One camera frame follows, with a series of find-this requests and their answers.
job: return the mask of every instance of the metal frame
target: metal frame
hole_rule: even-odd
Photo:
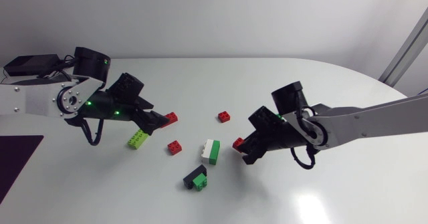
[[[410,33],[379,81],[394,87],[428,43],[428,8]]]
[[[328,133],[325,145],[314,146],[315,149],[325,150],[358,138],[426,132],[426,106],[428,94],[423,94],[363,109],[332,108],[307,120],[317,122]]]
[[[73,118],[86,100],[103,82],[86,76],[71,76],[73,80],[54,84],[20,86],[0,84],[0,115],[37,114],[56,118]],[[71,97],[76,102],[70,104]],[[58,104],[68,113],[61,111]]]

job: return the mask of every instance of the dark purple mat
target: dark purple mat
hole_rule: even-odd
[[[43,136],[0,136],[0,204]]]

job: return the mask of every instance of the black cable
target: black cable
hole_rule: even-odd
[[[302,107],[302,110],[304,110],[304,109],[310,109],[311,111],[312,111],[312,115],[314,116],[314,115],[316,115],[316,112],[315,112],[315,110],[313,109],[313,107],[311,107],[311,106],[303,106]]]
[[[423,92],[425,92],[425,91],[427,91],[428,90],[428,88],[426,88],[426,89],[424,89],[422,92],[420,92],[419,94],[422,94]]]
[[[6,75],[6,73],[5,73],[5,69],[3,69],[3,75],[4,75],[5,77],[1,80],[0,84],[2,84],[2,83],[3,83],[3,81],[5,81],[5,79],[7,79],[7,78],[8,78],[8,77],[7,77],[7,75]]]
[[[64,62],[62,64],[58,64],[52,68],[49,68],[45,71],[43,71],[41,74],[38,75],[38,78],[44,78],[46,75],[51,74],[53,71],[59,71],[63,70],[64,68],[70,68],[74,66],[74,63],[77,61],[77,58],[74,58],[68,62]]]
[[[73,56],[71,56],[70,54],[67,54],[65,57],[64,57],[64,62],[67,62],[67,61],[71,61],[71,60],[73,60],[74,59],[74,57]]]
[[[103,125],[104,125],[104,120],[101,119],[98,122],[98,130],[97,130],[97,133],[95,133],[96,134],[95,140],[92,140],[92,134],[91,134],[91,130],[89,128],[88,122],[86,122],[86,120],[83,120],[80,123],[80,127],[82,128],[86,139],[88,140],[89,144],[91,144],[92,146],[96,146],[100,143]]]
[[[292,151],[292,156],[293,156],[294,160],[303,169],[310,170],[310,169],[314,168],[314,166],[315,166],[315,154],[318,153],[318,150],[313,149],[313,147],[310,146],[309,144],[306,145],[306,153],[308,153],[308,157],[310,159],[310,164],[305,164],[302,161],[300,161],[299,158],[296,155],[296,152],[294,152],[294,148],[291,148],[290,150]]]
[[[72,78],[63,70],[58,70],[59,73],[63,74],[68,81],[72,81]]]
[[[296,110],[296,118],[297,118],[297,123],[299,124],[299,127],[311,138],[316,138],[316,133],[314,131],[311,131],[304,123],[303,123],[303,116],[302,116],[302,112],[304,107],[300,105],[300,101],[299,101],[299,96],[296,95],[296,106],[297,106],[297,110]]]

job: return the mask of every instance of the white wall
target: white wall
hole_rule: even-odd
[[[0,63],[17,55],[296,57],[378,78],[428,0],[0,0]],[[422,88],[417,80],[409,89]]]

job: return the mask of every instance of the red lego brick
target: red lego brick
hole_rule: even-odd
[[[165,117],[167,117],[169,119],[169,122],[164,124],[163,126],[161,126],[161,128],[164,128],[165,126],[168,126],[168,125],[170,125],[174,122],[177,122],[179,120],[179,118],[177,117],[177,115],[175,115],[174,112],[167,114]]]
[[[224,111],[224,112],[222,112],[222,113],[219,114],[219,120],[222,123],[224,123],[226,121],[229,121],[230,120],[230,115],[226,111]]]
[[[235,142],[232,145],[232,148],[234,148],[235,150],[238,150],[238,146],[240,146],[243,143],[243,139],[241,137],[239,137],[237,140],[235,140]]]
[[[169,152],[174,155],[181,151],[181,145],[178,141],[174,140],[172,143],[168,144],[168,149]]]

